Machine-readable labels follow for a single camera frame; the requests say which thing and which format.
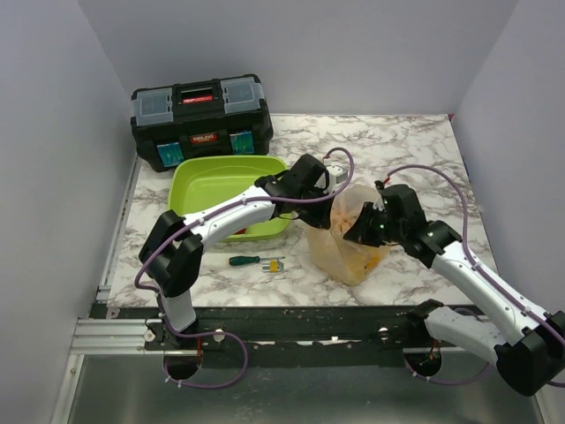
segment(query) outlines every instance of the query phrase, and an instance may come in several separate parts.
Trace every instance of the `plastic bag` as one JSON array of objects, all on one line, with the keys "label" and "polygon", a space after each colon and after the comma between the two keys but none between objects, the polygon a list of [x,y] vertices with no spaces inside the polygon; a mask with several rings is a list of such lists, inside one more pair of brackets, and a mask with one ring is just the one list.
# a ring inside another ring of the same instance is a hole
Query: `plastic bag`
[{"label": "plastic bag", "polygon": [[360,284],[390,248],[361,246],[344,240],[343,234],[357,221],[363,204],[379,198],[374,188],[364,185],[354,185],[338,194],[332,205],[330,229],[305,228],[312,263],[337,281]]}]

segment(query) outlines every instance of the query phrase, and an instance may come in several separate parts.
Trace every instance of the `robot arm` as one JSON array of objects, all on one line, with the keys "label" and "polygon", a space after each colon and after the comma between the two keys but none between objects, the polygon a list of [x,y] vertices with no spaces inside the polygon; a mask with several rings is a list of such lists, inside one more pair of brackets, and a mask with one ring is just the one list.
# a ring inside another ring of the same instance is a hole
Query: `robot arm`
[{"label": "robot arm", "polygon": [[311,155],[302,155],[290,170],[261,177],[224,203],[184,216],[173,210],[162,214],[139,253],[143,263],[174,233],[192,225],[176,239],[179,246],[165,247],[147,267],[147,273],[159,286],[160,302],[172,328],[183,331],[196,320],[190,288],[209,247],[250,225],[290,212],[313,227],[329,228],[333,198],[317,200],[329,197],[347,175],[339,166],[325,166]]},{"label": "robot arm", "polygon": [[[563,335],[565,314],[560,311],[550,315],[514,290],[465,249],[461,236],[446,223],[428,222],[417,195],[407,185],[385,188],[379,181],[376,185],[383,208],[367,202],[344,238],[369,246],[398,243],[408,255],[457,286],[491,320],[477,322],[436,305],[423,317],[429,335],[495,365],[502,378],[526,396],[558,375],[565,368],[563,346],[532,315],[543,317]],[[503,292],[519,299],[523,308]]]},{"label": "robot arm", "polygon": [[[326,167],[303,155],[283,175],[259,178],[236,198],[210,209],[178,216],[165,212],[155,224],[139,258],[146,262],[156,250],[185,226],[178,246],[168,245],[148,264],[147,273],[159,286],[160,302],[170,325],[184,331],[194,323],[190,288],[198,278],[200,261],[209,247],[254,223],[295,212],[307,224],[329,228],[333,198],[328,196],[346,173]],[[377,182],[383,208],[367,202],[344,238],[368,246],[397,243],[455,284],[490,319],[477,322],[457,314],[439,302],[431,302],[421,316],[427,333],[495,364],[501,376],[519,393],[531,396],[565,368],[565,352],[559,341],[528,314],[508,301],[488,278],[478,272],[480,261],[466,252],[462,238],[442,221],[428,222],[415,192],[407,185],[387,188]],[[313,201],[324,198],[324,201]],[[468,261],[472,256],[473,263]],[[503,290],[536,316],[565,334],[565,314],[550,315],[512,289],[484,265],[485,272]]]}]

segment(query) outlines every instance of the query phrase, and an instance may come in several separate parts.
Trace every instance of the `white marble surface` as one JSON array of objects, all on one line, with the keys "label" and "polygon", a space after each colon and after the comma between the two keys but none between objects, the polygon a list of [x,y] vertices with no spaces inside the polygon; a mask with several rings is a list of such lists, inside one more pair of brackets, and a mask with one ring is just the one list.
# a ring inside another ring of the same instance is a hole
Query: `white marble surface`
[{"label": "white marble surface", "polygon": [[[373,186],[385,172],[406,163],[437,167],[452,177],[470,199],[471,247],[488,265],[493,257],[477,205],[448,118],[418,117],[315,117],[272,116],[275,137],[270,154],[293,164],[303,153],[321,157],[330,148],[344,146],[353,154],[353,183]],[[336,160],[346,164],[342,156]],[[127,219],[125,235],[117,249],[111,278],[110,307],[154,307],[151,292],[136,290],[133,278],[137,255],[157,217],[166,210],[172,172],[157,174],[142,162]],[[462,210],[448,184],[431,172],[407,170],[393,183],[411,185],[428,219],[442,219],[460,231]],[[195,306],[344,306],[413,305],[426,299],[446,304],[470,301],[443,277],[426,269],[398,247],[357,287],[337,283],[314,267],[298,223],[290,223],[280,238],[260,242],[219,244],[204,255],[200,278],[192,287]],[[259,265],[232,268],[235,254],[286,256],[285,272],[265,274]]]}]

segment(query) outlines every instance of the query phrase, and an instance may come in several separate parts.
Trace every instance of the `green plastic tub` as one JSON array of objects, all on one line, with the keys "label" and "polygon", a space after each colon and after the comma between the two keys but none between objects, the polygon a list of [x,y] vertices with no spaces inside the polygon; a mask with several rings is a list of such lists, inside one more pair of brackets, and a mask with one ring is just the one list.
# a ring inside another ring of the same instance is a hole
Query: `green plastic tub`
[{"label": "green plastic tub", "polygon": [[[286,170],[286,163],[273,156],[233,155],[191,159],[178,165],[169,190],[169,209],[178,215],[210,208],[241,194],[263,175]],[[226,241],[272,239],[289,225],[288,219],[272,219],[248,227]]]}]

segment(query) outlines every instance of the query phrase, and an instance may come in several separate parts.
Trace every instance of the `black toolbox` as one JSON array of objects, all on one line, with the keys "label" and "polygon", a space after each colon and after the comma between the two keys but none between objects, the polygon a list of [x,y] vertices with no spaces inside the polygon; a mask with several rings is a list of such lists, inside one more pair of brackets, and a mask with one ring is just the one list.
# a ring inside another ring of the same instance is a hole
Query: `black toolbox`
[{"label": "black toolbox", "polygon": [[133,138],[157,172],[193,157],[266,155],[273,138],[257,75],[142,88],[132,95]]}]

